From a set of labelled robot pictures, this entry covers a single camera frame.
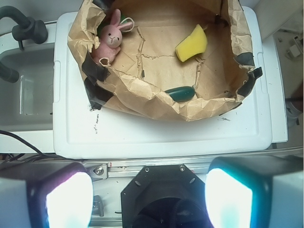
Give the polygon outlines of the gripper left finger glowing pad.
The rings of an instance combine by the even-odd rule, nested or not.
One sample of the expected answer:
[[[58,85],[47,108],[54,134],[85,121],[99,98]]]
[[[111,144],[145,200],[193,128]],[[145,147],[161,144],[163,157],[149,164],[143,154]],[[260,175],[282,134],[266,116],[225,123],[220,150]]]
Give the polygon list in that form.
[[[81,163],[1,163],[2,228],[87,228],[92,210],[93,183]]]

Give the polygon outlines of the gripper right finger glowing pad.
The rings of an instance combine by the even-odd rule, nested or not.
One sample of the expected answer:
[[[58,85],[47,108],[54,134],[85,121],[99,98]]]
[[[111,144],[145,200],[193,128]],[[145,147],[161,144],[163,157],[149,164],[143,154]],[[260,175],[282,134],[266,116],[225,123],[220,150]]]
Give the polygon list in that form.
[[[288,155],[217,157],[205,181],[216,228],[302,228],[304,160]]]

